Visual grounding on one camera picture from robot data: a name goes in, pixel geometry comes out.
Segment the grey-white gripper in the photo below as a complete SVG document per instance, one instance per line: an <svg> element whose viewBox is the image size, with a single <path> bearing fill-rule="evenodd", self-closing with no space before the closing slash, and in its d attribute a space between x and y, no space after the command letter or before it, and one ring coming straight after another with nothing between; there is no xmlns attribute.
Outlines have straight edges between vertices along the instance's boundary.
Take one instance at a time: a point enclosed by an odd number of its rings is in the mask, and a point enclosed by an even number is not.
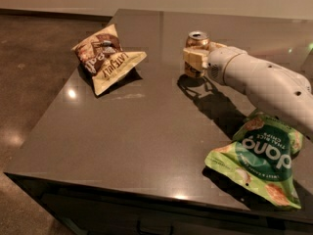
<svg viewBox="0 0 313 235"><path fill-rule="evenodd" d="M197 71L207 69L208 76L220 85L246 85L243 68L239 64L239 57L246 56L246 51L232 46L225 47L218 42L210 42L209 51L210 53L203 49L184 48L183 59Z"/></svg>

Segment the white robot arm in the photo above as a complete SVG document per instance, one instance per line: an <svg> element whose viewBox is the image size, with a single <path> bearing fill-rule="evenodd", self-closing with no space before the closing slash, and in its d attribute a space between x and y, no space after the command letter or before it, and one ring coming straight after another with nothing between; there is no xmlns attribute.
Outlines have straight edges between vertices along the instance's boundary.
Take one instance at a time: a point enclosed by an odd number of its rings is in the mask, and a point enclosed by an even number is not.
<svg viewBox="0 0 313 235"><path fill-rule="evenodd" d="M231 46L187 47L183 58L196 71L246 95L255 108L313 140L313 94L303 75Z"/></svg>

